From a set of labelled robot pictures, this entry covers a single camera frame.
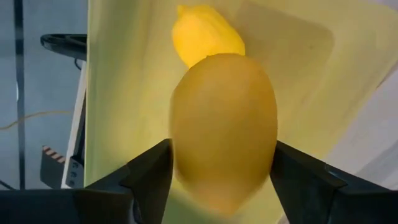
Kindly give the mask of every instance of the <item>blurry lemon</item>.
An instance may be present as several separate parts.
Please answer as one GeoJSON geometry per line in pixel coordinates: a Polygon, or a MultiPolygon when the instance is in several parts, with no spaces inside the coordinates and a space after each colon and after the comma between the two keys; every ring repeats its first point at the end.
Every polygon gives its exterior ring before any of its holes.
{"type": "Polygon", "coordinates": [[[267,179],[274,155],[277,107],[262,67],[238,54],[193,66],[172,96],[170,136],[183,186],[232,215],[267,179]]]}
{"type": "Polygon", "coordinates": [[[244,43],[222,15],[207,5],[178,6],[173,26],[174,47],[188,66],[220,53],[244,55],[244,43]]]}

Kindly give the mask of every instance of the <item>yellow lemon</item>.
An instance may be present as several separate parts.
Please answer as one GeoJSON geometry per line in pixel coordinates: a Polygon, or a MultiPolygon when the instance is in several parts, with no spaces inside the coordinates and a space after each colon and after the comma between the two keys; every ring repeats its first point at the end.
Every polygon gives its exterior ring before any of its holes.
{"type": "Polygon", "coordinates": [[[238,54],[197,63],[173,92],[170,136],[183,186],[232,215],[267,179],[275,151],[277,107],[263,68],[238,54]]]}
{"type": "Polygon", "coordinates": [[[172,38],[178,55],[188,68],[209,55],[244,55],[241,37],[212,7],[178,6],[177,11],[178,19],[173,26],[172,38]]]}

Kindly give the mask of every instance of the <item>yellow plastic sheet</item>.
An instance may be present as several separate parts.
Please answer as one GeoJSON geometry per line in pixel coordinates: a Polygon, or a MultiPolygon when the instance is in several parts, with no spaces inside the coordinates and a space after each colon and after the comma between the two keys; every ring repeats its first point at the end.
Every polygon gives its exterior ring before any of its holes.
{"type": "MultiPolygon", "coordinates": [[[[176,7],[201,3],[227,18],[269,74],[279,140],[318,158],[398,59],[398,14],[366,1],[90,0],[86,185],[168,137],[169,99],[187,69],[171,39],[176,7]]],[[[267,182],[235,222],[281,214],[267,182]]],[[[212,220],[174,180],[164,222],[212,220]]]]}

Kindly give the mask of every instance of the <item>gray wall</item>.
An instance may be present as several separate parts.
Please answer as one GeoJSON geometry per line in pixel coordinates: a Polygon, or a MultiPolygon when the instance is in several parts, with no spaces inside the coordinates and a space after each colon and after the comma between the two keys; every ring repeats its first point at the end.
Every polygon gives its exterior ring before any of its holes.
{"type": "MultiPolygon", "coordinates": [[[[86,33],[86,0],[24,0],[25,113],[64,110],[25,121],[26,188],[42,189],[42,146],[66,154],[80,71],[73,59],[45,50],[40,36],[86,33]]],[[[0,126],[17,119],[13,0],[0,1],[0,126]]],[[[0,180],[19,187],[17,126],[0,129],[0,180]]]]}

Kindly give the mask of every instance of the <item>translucent plastic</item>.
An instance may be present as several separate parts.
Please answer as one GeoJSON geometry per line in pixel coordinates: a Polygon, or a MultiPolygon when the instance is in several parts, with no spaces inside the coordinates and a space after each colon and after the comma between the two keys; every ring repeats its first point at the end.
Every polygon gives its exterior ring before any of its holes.
{"type": "MultiPolygon", "coordinates": [[[[398,59],[398,14],[366,1],[90,0],[86,184],[168,137],[169,99],[187,69],[171,28],[178,4],[201,3],[225,16],[269,74],[279,140],[319,158],[398,59]]],[[[171,198],[192,204],[177,181],[172,188],[171,198]]],[[[275,223],[281,213],[268,181],[237,222],[275,223]]]]}

